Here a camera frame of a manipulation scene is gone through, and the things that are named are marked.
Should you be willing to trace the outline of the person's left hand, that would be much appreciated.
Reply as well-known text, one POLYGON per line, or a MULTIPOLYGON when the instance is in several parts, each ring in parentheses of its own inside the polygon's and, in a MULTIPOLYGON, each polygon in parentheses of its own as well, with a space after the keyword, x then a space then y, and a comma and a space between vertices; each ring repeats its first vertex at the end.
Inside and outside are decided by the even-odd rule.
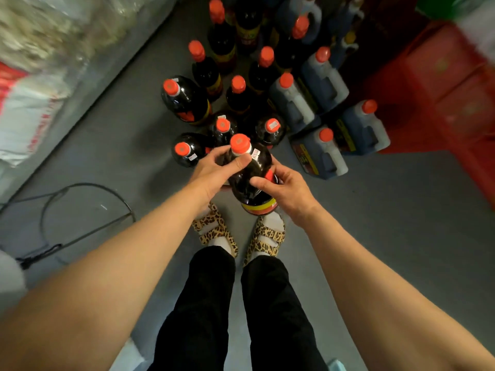
POLYGON ((189 183, 184 188, 187 207, 203 209, 224 186, 229 178, 217 177, 217 170, 220 168, 217 156, 219 152, 229 150, 228 146, 214 148, 198 162, 189 183))

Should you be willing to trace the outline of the person's right hand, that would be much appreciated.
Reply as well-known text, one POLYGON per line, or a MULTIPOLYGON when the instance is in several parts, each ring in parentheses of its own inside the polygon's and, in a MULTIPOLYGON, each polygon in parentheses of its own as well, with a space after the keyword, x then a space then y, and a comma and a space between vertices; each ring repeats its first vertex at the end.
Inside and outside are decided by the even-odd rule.
POLYGON ((322 206, 314 198, 299 172, 284 166, 274 157, 272 157, 272 162, 270 171, 279 179, 277 185, 280 186, 279 195, 274 199, 294 224, 305 228, 314 214, 322 209, 322 206))

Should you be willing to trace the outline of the dark sauce bottle red cap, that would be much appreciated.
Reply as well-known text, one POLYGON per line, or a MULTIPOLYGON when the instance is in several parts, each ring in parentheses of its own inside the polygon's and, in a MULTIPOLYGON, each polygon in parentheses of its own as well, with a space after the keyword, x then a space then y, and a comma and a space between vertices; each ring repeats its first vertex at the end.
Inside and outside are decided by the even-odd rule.
POLYGON ((278 178, 271 171, 272 155, 266 146, 251 142, 248 136, 238 133, 231 137, 230 148, 222 156, 222 164, 225 166, 242 154, 249 154, 251 162, 244 169, 230 176, 228 183, 232 187, 233 195, 240 201, 245 211, 255 216, 265 216, 276 209, 277 201, 251 185, 250 180, 258 176, 278 184, 278 178))

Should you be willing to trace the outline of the person's right forearm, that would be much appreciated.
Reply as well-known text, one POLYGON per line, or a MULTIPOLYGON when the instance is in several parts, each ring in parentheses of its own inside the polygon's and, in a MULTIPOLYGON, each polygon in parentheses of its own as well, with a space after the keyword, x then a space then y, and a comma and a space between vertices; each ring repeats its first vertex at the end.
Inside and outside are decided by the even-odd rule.
POLYGON ((304 229, 369 371, 495 371, 463 326, 353 238, 317 203, 290 214, 304 229))

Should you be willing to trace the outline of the person's left forearm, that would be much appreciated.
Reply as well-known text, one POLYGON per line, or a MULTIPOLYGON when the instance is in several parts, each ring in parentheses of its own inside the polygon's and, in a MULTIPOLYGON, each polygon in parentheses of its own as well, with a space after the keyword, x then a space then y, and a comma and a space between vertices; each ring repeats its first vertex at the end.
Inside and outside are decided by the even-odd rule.
POLYGON ((205 178, 31 289, 0 318, 0 371, 108 371, 193 219, 205 178))

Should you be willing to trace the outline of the cluster of dark sauce bottles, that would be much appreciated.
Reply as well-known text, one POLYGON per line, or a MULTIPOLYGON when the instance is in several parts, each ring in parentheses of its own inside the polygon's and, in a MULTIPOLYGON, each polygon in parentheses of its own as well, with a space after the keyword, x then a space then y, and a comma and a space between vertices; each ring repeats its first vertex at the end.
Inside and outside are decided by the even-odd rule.
POLYGON ((255 95, 246 80, 236 75, 226 91, 226 115, 213 112, 212 102, 223 93, 222 73, 230 73, 236 66, 237 47, 221 0, 209 1, 209 14, 213 25, 208 41, 213 57, 207 55, 200 41, 192 40, 188 49, 194 61, 194 80, 179 75, 164 80, 162 87, 162 100, 177 118, 193 126, 207 125, 208 128, 206 134, 185 132, 172 145, 172 158, 188 168, 195 167, 214 147, 229 144, 236 130, 248 130, 248 122, 244 119, 250 112, 262 113, 270 109, 267 100, 255 95))

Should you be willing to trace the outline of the black trousers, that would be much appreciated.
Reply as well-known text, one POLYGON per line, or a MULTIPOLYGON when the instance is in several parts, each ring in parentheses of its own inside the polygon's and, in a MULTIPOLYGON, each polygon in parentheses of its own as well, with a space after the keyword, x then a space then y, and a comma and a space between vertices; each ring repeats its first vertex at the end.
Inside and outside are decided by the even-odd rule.
MULTIPOLYGON (((235 273, 234 257, 225 249, 207 246, 195 253, 148 371, 224 370, 235 273)), ((282 261, 255 257, 241 283, 252 371, 329 371, 282 261)))

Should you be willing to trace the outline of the grey metal shelf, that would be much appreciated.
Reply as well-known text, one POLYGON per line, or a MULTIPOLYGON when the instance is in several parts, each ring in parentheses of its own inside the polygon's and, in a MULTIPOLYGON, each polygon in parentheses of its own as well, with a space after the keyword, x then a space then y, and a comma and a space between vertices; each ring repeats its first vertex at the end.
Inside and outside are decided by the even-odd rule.
POLYGON ((0 163, 0 202, 8 202, 64 141, 79 120, 167 19, 178 0, 152 0, 116 44, 90 61, 73 95, 65 101, 37 151, 17 167, 0 163))

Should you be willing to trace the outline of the stack of red plastic crates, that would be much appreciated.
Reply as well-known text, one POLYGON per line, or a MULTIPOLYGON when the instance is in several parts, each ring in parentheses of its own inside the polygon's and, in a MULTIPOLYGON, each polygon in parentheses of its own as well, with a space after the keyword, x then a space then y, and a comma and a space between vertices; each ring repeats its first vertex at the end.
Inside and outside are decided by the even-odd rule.
POLYGON ((495 211, 495 68, 456 25, 428 24, 351 98, 377 101, 381 154, 448 150, 495 211))

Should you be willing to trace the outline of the white printed sack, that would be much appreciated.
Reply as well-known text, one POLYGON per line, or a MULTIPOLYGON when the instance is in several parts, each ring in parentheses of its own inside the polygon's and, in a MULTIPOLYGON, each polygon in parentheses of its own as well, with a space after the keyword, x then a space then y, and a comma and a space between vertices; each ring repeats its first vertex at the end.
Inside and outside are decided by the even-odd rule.
POLYGON ((39 148, 72 94, 67 70, 37 74, 0 62, 0 161, 17 167, 39 148))

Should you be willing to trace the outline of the clear bag of dried goods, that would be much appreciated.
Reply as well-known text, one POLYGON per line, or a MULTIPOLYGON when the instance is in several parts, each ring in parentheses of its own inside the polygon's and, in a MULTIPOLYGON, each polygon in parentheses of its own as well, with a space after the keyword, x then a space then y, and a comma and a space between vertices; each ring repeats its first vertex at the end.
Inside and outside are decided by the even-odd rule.
POLYGON ((0 62, 37 73, 89 61, 133 26, 136 0, 0 0, 0 62))

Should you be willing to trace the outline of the white plastic object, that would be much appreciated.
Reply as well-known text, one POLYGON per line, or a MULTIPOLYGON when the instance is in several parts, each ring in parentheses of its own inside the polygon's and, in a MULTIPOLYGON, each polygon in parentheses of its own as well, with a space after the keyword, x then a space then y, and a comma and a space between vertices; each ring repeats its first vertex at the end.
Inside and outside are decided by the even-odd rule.
POLYGON ((26 295, 26 278, 19 263, 0 250, 0 316, 26 295))

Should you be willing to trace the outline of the green box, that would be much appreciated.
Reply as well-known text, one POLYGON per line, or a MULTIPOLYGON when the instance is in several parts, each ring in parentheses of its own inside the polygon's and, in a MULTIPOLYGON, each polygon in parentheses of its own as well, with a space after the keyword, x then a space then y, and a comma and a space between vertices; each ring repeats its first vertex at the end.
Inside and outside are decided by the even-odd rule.
POLYGON ((492 1, 495 0, 418 0, 415 10, 430 20, 455 20, 492 1))

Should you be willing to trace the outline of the group of handled sauce jugs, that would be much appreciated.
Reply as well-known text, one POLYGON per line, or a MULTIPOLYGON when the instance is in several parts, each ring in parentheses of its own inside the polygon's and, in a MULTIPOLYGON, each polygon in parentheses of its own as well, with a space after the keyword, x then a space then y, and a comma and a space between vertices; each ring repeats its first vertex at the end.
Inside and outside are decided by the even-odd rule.
POLYGON ((345 155, 372 154, 391 143, 374 99, 337 109, 350 94, 338 71, 339 59, 358 49, 350 28, 355 15, 363 17, 362 3, 344 3, 331 21, 331 37, 341 39, 334 49, 318 39, 322 10, 316 0, 285 0, 270 37, 280 75, 269 88, 269 100, 285 118, 302 168, 323 180, 348 172, 345 155))

